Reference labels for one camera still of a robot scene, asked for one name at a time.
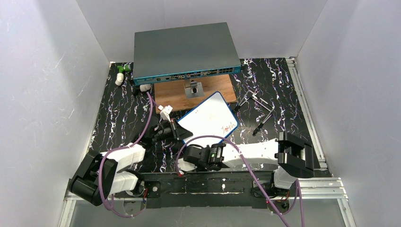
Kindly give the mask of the white pipe elbow fitting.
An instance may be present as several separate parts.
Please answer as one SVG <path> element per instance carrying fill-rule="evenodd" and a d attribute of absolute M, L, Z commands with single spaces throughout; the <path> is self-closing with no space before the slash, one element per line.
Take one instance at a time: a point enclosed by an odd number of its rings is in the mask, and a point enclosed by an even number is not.
<path fill-rule="evenodd" d="M 117 86 L 121 86 L 124 82 L 124 74 L 123 73 L 118 73 L 116 75 L 116 80 L 115 80 L 115 84 Z"/>

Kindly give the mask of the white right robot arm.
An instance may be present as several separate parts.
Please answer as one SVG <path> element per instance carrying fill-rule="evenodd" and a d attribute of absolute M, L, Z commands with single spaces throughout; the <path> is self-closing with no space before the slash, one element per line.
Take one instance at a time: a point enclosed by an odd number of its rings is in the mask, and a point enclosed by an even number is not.
<path fill-rule="evenodd" d="M 314 177 L 313 145 L 288 132 L 280 132 L 276 139 L 232 145 L 229 141 L 201 146 L 193 139 L 181 150 L 183 157 L 176 161 L 178 173 L 183 174 L 197 168 L 219 171 L 244 164 L 276 165 L 273 171 L 274 188 L 288 190 L 298 178 Z"/>

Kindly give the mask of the blue-framed small whiteboard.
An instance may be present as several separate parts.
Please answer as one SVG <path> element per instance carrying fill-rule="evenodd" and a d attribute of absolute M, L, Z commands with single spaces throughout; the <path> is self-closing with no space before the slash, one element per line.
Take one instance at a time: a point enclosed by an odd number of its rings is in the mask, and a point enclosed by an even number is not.
<path fill-rule="evenodd" d="M 238 119 L 218 91 L 186 113 L 178 123 L 194 137 L 214 135 L 226 138 L 238 127 Z"/>

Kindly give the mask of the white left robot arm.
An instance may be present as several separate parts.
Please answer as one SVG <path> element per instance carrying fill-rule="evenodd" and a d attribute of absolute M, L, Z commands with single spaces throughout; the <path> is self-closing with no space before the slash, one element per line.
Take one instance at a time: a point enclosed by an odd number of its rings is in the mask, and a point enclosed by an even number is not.
<path fill-rule="evenodd" d="M 94 206 L 104 204 L 112 194 L 136 191 L 144 181 L 143 176 L 128 168 L 142 162 L 147 149 L 155 142 L 191 136 L 193 132 L 175 119 L 147 123 L 127 146 L 113 149 L 111 153 L 88 152 L 69 179 L 67 189 Z"/>

